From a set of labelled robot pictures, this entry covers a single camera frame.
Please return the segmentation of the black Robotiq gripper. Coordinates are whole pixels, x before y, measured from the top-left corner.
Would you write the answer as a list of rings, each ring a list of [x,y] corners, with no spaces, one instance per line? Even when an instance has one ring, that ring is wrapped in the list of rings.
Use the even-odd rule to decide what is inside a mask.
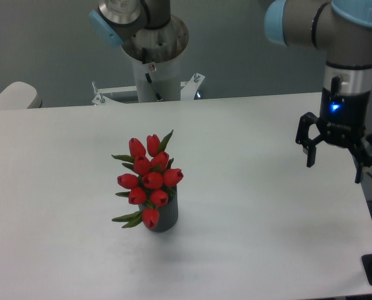
[[[351,96],[322,90],[319,117],[311,112],[302,115],[296,133],[295,141],[307,155],[307,168],[315,164],[316,145],[320,142],[341,148],[352,145],[349,151],[356,167],[354,182],[361,182],[364,168],[372,167],[372,130],[365,130],[364,125],[368,102],[369,92]],[[319,131],[314,139],[309,137],[312,125]]]

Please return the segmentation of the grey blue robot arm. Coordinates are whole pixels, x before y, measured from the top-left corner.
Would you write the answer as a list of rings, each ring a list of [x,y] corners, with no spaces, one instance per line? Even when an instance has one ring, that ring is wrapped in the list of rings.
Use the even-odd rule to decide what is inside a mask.
[[[185,24],[169,1],[100,1],[89,14],[96,34],[133,61],[140,102],[178,101],[178,59],[188,45]],[[318,115],[304,114],[296,142],[312,166],[320,142],[347,149],[359,183],[372,167],[372,131],[365,118],[372,88],[372,1],[274,1],[264,18],[272,43],[327,53]]]

